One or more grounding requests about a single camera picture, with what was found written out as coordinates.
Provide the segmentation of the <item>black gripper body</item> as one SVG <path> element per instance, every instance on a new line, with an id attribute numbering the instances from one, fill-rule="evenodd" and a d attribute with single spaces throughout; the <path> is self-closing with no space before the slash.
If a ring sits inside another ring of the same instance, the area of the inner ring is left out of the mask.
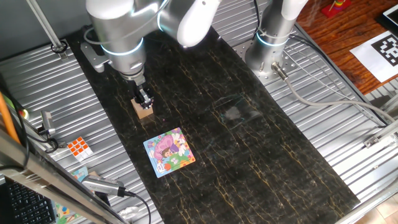
<path id="1" fill-rule="evenodd" d="M 145 77 L 138 77 L 132 81 L 132 94 L 137 99 L 150 99 L 151 94 Z"/>

